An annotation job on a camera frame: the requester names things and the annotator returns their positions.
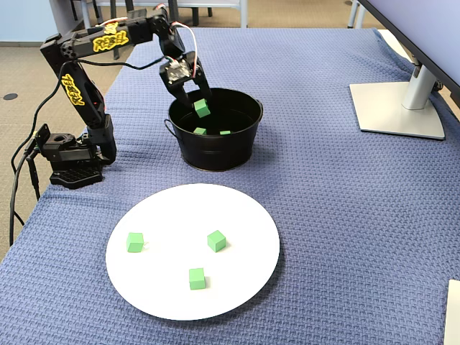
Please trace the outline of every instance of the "bucket handle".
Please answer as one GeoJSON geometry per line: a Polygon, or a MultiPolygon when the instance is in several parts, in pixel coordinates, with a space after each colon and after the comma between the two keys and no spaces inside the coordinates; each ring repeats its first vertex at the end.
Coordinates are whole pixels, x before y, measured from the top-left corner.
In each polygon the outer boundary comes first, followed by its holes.
{"type": "Polygon", "coordinates": [[[259,101],[258,99],[255,99],[255,98],[254,98],[254,100],[260,105],[260,108],[261,108],[261,110],[262,110],[262,117],[263,117],[263,116],[264,116],[264,105],[263,105],[262,102],[259,101]]]}
{"type": "Polygon", "coordinates": [[[170,120],[168,120],[168,119],[165,119],[163,122],[165,123],[165,127],[166,127],[166,129],[169,131],[169,133],[171,133],[172,136],[173,136],[174,138],[176,138],[178,141],[182,142],[182,140],[179,139],[179,138],[174,134],[174,132],[171,130],[171,128],[166,124],[167,122],[169,122],[170,124],[173,124],[173,123],[172,123],[170,120]]]}

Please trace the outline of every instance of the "black bucket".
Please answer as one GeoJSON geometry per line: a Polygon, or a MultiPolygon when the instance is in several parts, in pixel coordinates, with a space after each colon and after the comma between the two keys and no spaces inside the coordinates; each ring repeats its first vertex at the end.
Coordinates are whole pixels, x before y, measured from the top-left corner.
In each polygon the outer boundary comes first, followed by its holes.
{"type": "MultiPolygon", "coordinates": [[[[263,115],[262,104],[245,93],[212,88],[208,102],[210,115],[200,118],[179,101],[170,107],[170,119],[165,125],[179,142],[183,159],[202,170],[223,171],[244,164],[252,153],[252,144],[263,115]],[[167,126],[172,123],[175,134],[167,126]],[[195,134],[197,127],[206,134],[195,134]]],[[[202,99],[199,90],[188,94],[192,102],[202,99]]]]}

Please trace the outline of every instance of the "monitor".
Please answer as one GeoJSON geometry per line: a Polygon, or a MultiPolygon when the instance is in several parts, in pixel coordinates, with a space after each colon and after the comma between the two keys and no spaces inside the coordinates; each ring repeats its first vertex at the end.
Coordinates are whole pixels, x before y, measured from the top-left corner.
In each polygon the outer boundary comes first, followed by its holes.
{"type": "Polygon", "coordinates": [[[359,1],[423,64],[409,83],[350,86],[361,130],[444,139],[428,97],[436,79],[460,96],[460,1],[359,1]]]}

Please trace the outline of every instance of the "table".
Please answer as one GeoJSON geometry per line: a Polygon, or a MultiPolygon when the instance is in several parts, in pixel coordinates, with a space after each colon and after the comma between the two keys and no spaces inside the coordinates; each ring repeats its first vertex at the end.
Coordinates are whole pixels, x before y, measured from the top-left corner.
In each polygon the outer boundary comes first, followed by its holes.
{"type": "Polygon", "coordinates": [[[170,20],[174,20],[178,22],[179,21],[178,0],[167,0],[167,6],[170,10],[170,20]]]}
{"type": "MultiPolygon", "coordinates": [[[[157,68],[123,68],[106,95],[117,160],[102,183],[50,186],[41,197],[0,266],[0,343],[442,343],[448,281],[460,278],[460,126],[442,98],[431,97],[444,142],[363,133],[349,84],[408,81],[412,72],[377,31],[195,33],[209,83],[264,104],[251,160],[221,173],[189,167],[162,125],[173,98],[157,68]],[[255,198],[277,224],[281,253],[243,306],[180,323],[126,303],[104,260],[133,205],[184,183],[255,198]]],[[[158,56],[151,42],[128,62],[158,56]]]]}

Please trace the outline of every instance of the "wall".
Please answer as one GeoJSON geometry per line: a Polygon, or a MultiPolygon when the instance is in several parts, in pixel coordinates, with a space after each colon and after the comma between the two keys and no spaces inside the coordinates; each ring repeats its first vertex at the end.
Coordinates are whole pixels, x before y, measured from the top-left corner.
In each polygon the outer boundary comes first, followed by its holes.
{"type": "MultiPolygon", "coordinates": [[[[81,5],[79,1],[74,1],[75,11],[77,12],[77,18],[73,19],[72,7],[70,6],[70,0],[49,0],[51,10],[53,12],[55,23],[57,26],[57,32],[62,35],[67,34],[69,31],[75,29],[77,25],[82,21],[81,16],[81,5]]],[[[93,5],[88,4],[89,12],[93,13],[93,5]]]]}
{"type": "MultiPolygon", "coordinates": [[[[81,19],[78,1],[75,8],[81,19]]],[[[0,0],[0,22],[0,42],[43,42],[78,23],[73,20],[70,0],[0,0]]]]}

